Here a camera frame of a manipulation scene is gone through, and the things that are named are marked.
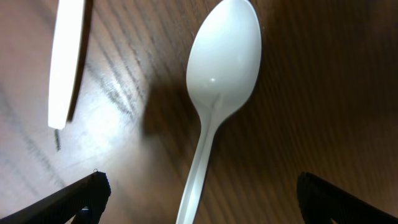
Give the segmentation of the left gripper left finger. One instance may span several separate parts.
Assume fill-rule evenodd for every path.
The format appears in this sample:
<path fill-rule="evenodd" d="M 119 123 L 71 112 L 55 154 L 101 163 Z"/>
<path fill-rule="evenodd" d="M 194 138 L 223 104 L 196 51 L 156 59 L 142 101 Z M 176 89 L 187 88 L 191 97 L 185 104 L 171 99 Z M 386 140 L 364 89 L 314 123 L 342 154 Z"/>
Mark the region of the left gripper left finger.
<path fill-rule="evenodd" d="M 104 172 L 94 172 L 48 197 L 1 218 L 1 223 L 98 223 L 111 195 Z"/>

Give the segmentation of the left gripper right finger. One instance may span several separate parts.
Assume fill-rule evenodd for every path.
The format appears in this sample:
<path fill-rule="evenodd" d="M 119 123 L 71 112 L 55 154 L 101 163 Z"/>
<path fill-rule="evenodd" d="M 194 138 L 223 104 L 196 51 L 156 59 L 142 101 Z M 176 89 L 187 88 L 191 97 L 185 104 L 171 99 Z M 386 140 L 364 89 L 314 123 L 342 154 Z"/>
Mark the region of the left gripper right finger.
<path fill-rule="evenodd" d="M 297 179 L 297 199 L 305 223 L 397 224 L 396 217 L 309 172 Z"/>

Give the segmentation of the white spoon basket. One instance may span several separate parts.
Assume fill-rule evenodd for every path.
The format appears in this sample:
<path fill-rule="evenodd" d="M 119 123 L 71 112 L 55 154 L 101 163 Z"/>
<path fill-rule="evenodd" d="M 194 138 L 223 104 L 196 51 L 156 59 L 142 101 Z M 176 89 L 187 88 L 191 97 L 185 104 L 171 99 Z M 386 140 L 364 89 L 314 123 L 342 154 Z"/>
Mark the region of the white spoon basket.
<path fill-rule="evenodd" d="M 201 131 L 177 223 L 193 223 L 216 131 L 251 96 L 261 57 L 261 27 L 254 6 L 248 0 L 222 0 L 200 26 L 188 58 L 187 91 Z"/>

